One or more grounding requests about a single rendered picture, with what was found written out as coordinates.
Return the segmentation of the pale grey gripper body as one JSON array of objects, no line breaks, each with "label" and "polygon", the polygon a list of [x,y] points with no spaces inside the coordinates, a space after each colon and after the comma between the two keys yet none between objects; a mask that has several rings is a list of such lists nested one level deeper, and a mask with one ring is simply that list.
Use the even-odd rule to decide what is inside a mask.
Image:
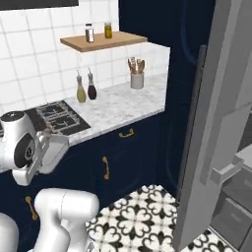
[{"label": "pale grey gripper body", "polygon": [[48,144],[48,149],[42,159],[42,166],[38,170],[42,174],[49,174],[55,169],[69,149],[69,139],[64,135],[52,134]]}]

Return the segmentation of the grey freezer drawer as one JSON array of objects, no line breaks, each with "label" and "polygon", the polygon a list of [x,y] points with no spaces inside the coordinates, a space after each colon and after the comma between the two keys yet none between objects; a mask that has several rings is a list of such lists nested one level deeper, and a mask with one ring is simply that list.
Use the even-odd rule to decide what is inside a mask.
[{"label": "grey freezer drawer", "polygon": [[211,226],[239,252],[252,252],[251,168],[242,168],[223,184]]}]

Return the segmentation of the navy cupboard door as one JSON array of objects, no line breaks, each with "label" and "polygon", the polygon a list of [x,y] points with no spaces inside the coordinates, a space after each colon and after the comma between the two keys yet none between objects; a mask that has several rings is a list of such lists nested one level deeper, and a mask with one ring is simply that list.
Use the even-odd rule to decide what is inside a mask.
[{"label": "navy cupboard door", "polygon": [[92,192],[91,172],[78,148],[70,148],[49,174],[36,175],[29,186],[20,186],[11,171],[0,173],[0,213],[12,218],[19,228],[18,252],[34,247],[39,220],[32,218],[34,198],[43,188],[66,188]]},{"label": "navy cupboard door", "polygon": [[[95,158],[96,191],[100,206],[107,207],[116,200],[156,179],[156,140],[144,146],[124,146],[118,149],[97,152]],[[109,179],[104,180],[107,157]]]}]

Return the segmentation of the black hob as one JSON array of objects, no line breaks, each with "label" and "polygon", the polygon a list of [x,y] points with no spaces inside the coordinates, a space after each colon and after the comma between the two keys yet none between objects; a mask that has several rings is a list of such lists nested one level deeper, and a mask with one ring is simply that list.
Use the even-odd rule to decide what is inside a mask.
[{"label": "black hob", "polygon": [[53,134],[70,136],[90,128],[90,125],[64,100],[27,109],[35,131],[49,129]]}]

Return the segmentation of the yellow oil bottle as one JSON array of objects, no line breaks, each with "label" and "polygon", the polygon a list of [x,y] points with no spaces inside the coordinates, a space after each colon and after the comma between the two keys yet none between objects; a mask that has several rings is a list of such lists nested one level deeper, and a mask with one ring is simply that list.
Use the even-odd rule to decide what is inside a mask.
[{"label": "yellow oil bottle", "polygon": [[78,102],[85,102],[86,101],[86,92],[84,90],[83,84],[82,84],[82,76],[80,73],[77,73],[77,100]]}]

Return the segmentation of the dark vinegar bottle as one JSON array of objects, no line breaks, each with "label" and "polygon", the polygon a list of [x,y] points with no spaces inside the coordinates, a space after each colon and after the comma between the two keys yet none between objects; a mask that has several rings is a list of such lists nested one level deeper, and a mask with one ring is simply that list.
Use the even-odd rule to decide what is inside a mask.
[{"label": "dark vinegar bottle", "polygon": [[89,86],[88,86],[89,98],[96,99],[96,89],[95,89],[95,84],[94,84],[93,73],[89,72],[88,77],[89,77]]}]

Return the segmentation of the navy drawer front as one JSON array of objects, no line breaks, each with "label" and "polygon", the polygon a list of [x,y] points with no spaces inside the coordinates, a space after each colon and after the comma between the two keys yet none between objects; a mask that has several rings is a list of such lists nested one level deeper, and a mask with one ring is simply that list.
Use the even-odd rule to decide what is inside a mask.
[{"label": "navy drawer front", "polygon": [[108,151],[124,146],[146,147],[152,143],[158,135],[160,114],[156,114],[134,123],[120,127],[110,132],[92,137],[89,140],[73,145],[70,150],[80,153],[83,150],[88,152]]}]

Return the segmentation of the grey utensil pot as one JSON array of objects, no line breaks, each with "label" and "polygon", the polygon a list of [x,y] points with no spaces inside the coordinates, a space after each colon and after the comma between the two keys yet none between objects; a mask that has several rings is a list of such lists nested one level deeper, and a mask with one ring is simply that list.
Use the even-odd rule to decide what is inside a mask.
[{"label": "grey utensil pot", "polygon": [[144,74],[132,74],[131,88],[134,90],[140,90],[143,87],[144,87]]}]

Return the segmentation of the wooden spatula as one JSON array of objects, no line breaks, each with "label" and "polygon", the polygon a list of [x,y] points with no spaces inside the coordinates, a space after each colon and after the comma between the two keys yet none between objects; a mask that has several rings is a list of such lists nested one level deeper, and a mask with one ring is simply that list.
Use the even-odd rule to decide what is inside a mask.
[{"label": "wooden spatula", "polygon": [[128,66],[132,74],[137,74],[135,57],[131,57],[130,59],[128,59]]}]

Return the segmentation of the jar with dark contents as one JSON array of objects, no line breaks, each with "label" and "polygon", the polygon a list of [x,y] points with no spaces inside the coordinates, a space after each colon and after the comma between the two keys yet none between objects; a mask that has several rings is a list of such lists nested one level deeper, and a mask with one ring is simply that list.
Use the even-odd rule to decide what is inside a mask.
[{"label": "jar with dark contents", "polygon": [[92,24],[86,24],[86,41],[87,42],[94,42],[95,41],[95,34]]}]

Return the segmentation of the jar with yellow-green contents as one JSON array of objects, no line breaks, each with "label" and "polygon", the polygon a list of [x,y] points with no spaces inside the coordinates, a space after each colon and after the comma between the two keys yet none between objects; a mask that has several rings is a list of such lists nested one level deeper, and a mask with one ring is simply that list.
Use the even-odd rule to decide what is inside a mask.
[{"label": "jar with yellow-green contents", "polygon": [[104,36],[105,36],[105,38],[112,38],[111,22],[107,22],[104,24]]}]

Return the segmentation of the black range hood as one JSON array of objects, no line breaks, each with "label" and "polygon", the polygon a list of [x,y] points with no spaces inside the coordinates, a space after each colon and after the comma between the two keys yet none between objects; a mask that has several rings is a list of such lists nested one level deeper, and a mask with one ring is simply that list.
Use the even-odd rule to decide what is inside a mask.
[{"label": "black range hood", "polygon": [[79,0],[0,0],[0,11],[75,7]]}]

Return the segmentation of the grey fridge door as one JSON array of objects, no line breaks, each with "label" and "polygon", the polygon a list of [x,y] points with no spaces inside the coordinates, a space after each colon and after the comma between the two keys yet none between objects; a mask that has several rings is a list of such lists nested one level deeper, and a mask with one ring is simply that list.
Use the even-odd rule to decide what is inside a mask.
[{"label": "grey fridge door", "polygon": [[252,0],[217,0],[172,247],[179,252],[210,225],[221,185],[252,108]]}]

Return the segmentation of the grey fridge door shelf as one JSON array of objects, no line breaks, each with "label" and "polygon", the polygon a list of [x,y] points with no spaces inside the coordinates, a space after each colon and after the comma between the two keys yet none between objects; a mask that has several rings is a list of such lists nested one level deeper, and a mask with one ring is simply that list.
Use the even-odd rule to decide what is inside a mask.
[{"label": "grey fridge door shelf", "polygon": [[244,160],[240,157],[234,156],[232,163],[223,167],[220,170],[213,168],[211,179],[217,184],[222,185],[226,180],[235,175],[241,168]]}]

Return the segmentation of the navy tall cabinet panel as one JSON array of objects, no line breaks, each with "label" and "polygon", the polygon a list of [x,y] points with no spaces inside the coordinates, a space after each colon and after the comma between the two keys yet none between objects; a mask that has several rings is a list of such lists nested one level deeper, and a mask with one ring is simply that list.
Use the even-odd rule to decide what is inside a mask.
[{"label": "navy tall cabinet panel", "polygon": [[216,0],[118,0],[118,4],[121,31],[170,48],[157,183],[175,196],[199,49],[209,41]]}]

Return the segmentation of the wooden wall shelf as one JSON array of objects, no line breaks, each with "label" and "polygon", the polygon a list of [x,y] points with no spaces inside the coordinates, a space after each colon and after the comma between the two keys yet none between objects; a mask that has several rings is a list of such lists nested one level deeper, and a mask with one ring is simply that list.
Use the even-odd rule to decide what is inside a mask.
[{"label": "wooden wall shelf", "polygon": [[114,31],[112,38],[105,38],[103,33],[97,33],[94,36],[94,42],[87,42],[84,35],[63,37],[60,42],[66,46],[76,49],[79,52],[89,52],[112,47],[119,47],[135,43],[146,42],[148,39],[144,36],[124,32]]}]

